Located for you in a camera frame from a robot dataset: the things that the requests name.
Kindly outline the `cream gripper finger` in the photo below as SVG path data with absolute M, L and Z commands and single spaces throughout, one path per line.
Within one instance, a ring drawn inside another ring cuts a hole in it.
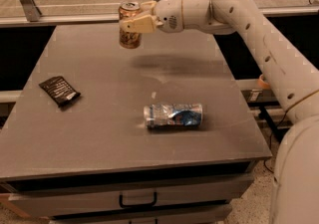
M 154 15 L 155 7 L 157 5 L 157 1 L 148 1 L 141 4 L 142 14 L 143 15 Z
M 162 25 L 155 15 L 138 15 L 120 21 L 120 28 L 129 33 L 152 33 Z

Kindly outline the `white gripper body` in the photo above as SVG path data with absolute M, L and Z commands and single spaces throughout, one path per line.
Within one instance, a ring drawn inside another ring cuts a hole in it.
M 183 30 L 182 0 L 160 0 L 155 7 L 155 14 L 161 22 L 159 29 L 166 33 L 177 33 Z

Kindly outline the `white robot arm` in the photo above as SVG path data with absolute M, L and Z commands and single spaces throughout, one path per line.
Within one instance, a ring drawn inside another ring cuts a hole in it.
M 237 32 L 292 126 L 277 151 L 269 224 L 319 224 L 319 71 L 253 0 L 159 0 L 122 19 L 126 32 Z

